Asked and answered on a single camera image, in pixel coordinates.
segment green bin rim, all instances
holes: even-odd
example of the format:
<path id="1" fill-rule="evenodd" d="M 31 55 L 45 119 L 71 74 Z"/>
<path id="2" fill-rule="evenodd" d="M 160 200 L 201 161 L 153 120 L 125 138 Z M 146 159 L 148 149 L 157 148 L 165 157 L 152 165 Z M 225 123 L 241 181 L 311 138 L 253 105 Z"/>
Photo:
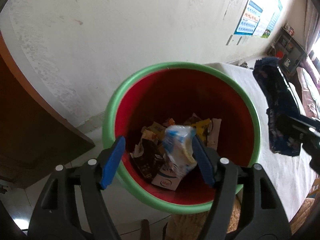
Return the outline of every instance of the green bin rim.
<path id="1" fill-rule="evenodd" d="M 109 148 L 115 141 L 115 121 L 116 121 L 116 113 L 118 107 L 121 103 L 122 98 L 126 94 L 126 92 L 139 80 L 144 78 L 145 76 L 161 71 L 164 69 L 194 69 L 198 71 L 202 71 L 213 75 L 225 83 L 230 85 L 242 98 L 244 103 L 246 104 L 249 113 L 252 118 L 253 131 L 254 131 L 254 144 L 253 144 L 253 152 L 249 162 L 248 167 L 251 167 L 254 163 L 257 162 L 260 152 L 260 140 L 261 140 L 261 129 L 260 129 L 260 121 L 258 118 L 258 114 L 256 108 L 254 107 L 252 101 L 248 97 L 248 95 L 244 92 L 244 90 L 240 87 L 238 83 L 236 83 L 232 78 L 225 75 L 221 71 L 214 69 L 209 66 L 200 65 L 196 63 L 190 62 L 167 62 L 155 64 L 146 68 L 143 68 L 126 80 L 124 80 L 121 85 L 116 89 L 113 93 L 110 101 L 106 107 L 105 117 L 102 126 L 102 142 L 104 148 Z M 153 207 L 155 209 L 161 210 L 163 212 L 171 213 L 171 214 L 194 214 L 208 211 L 213 201 L 209 201 L 207 203 L 196 204 L 196 205 L 180 205 L 175 203 L 169 203 L 167 201 L 161 200 L 146 190 L 144 190 L 136 181 L 131 177 L 127 169 L 125 168 L 122 161 L 119 164 L 117 169 L 117 177 L 123 184 L 123 186 L 138 200 L 145 203 L 146 205 Z M 238 193 L 242 189 L 243 185 L 237 185 L 236 193 Z"/>

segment wooden door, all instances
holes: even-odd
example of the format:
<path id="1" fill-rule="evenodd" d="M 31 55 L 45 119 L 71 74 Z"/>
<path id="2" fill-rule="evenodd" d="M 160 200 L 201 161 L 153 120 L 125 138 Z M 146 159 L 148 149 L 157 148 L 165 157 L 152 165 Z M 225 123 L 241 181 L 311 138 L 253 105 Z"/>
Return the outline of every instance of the wooden door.
<path id="1" fill-rule="evenodd" d="M 0 179 L 26 188 L 93 147 L 31 86 L 0 34 Z"/>

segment food packaging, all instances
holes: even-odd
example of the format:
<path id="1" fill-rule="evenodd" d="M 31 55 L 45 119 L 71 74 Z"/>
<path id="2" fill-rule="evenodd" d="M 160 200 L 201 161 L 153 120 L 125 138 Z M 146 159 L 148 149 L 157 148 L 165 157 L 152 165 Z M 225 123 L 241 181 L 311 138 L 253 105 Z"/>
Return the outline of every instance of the food packaging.
<path id="1" fill-rule="evenodd" d="M 172 118 L 168 118 L 162 125 L 165 127 L 169 127 L 171 125 L 175 125 L 176 122 Z"/>
<path id="2" fill-rule="evenodd" d="M 135 146 L 131 157 L 143 177 L 151 181 L 158 173 L 162 165 L 165 163 L 163 155 L 157 148 L 158 138 L 155 133 L 144 130 L 141 140 Z"/>
<path id="3" fill-rule="evenodd" d="M 197 165 L 192 156 L 192 138 L 195 135 L 196 131 L 191 126 L 171 125 L 165 130 L 162 145 L 177 178 L 183 178 Z"/>
<path id="4" fill-rule="evenodd" d="M 193 123 L 202 121 L 202 119 L 197 116 L 195 113 L 192 114 L 192 116 L 190 118 L 188 118 L 187 120 L 185 120 L 185 122 L 182 125 L 192 125 Z"/>
<path id="5" fill-rule="evenodd" d="M 157 122 L 153 122 L 153 124 L 151 126 L 149 126 L 148 129 L 151 132 L 153 132 L 154 134 L 156 134 L 160 141 L 163 140 L 164 131 L 165 131 L 165 127 L 164 126 L 160 125 Z"/>
<path id="6" fill-rule="evenodd" d="M 152 184 L 169 190 L 176 190 L 182 178 L 178 178 L 168 164 L 164 164 L 152 180 Z"/>
<path id="7" fill-rule="evenodd" d="M 221 119 L 212 118 L 208 126 L 207 147 L 217 150 Z"/>
<path id="8" fill-rule="evenodd" d="M 211 120 L 208 118 L 206 120 L 199 121 L 191 125 L 192 127 L 196 128 L 197 135 L 204 142 L 205 145 L 207 145 L 207 134 L 210 121 Z"/>

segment floor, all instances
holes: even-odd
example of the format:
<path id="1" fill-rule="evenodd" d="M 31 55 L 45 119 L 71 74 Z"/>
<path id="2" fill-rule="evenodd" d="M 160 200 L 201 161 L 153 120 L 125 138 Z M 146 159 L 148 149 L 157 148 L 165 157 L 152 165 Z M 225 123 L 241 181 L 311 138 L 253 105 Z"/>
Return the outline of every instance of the floor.
<path id="1" fill-rule="evenodd" d="M 102 129 L 95 129 L 86 135 L 95 142 L 95 148 L 71 161 L 66 167 L 81 166 L 85 161 L 99 155 L 102 150 Z M 0 200 L 14 220 L 30 221 L 33 208 L 48 177 L 41 179 L 25 190 L 6 187 L 8 192 L 0 194 Z M 78 201 L 81 199 L 81 190 L 76 187 L 75 191 L 81 227 L 85 231 L 90 231 L 83 203 Z M 138 201 L 121 186 L 116 178 L 106 190 L 102 191 L 102 196 L 113 223 L 123 240 L 139 239 L 140 221 L 143 219 L 149 220 L 151 239 L 162 239 L 162 229 L 170 214 L 155 210 Z"/>

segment trash bin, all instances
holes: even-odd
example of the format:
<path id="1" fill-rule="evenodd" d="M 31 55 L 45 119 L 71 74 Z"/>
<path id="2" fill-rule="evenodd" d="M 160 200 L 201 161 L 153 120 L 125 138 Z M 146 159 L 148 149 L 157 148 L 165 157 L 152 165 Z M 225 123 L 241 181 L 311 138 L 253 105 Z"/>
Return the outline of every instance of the trash bin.
<path id="1" fill-rule="evenodd" d="M 168 213 L 193 214 L 210 209 L 215 190 L 203 181 L 196 167 L 176 191 L 146 182 L 132 165 L 129 152 L 141 137 L 141 128 L 168 117 L 183 123 L 193 113 L 220 118 L 217 152 L 235 164 L 251 166 L 260 149 L 260 124 L 256 109 L 231 78 L 208 66 L 169 62 L 144 68 L 127 78 L 114 92 L 103 122 L 103 146 L 115 137 L 126 138 L 126 153 L 117 170 L 124 187 L 143 203 Z"/>

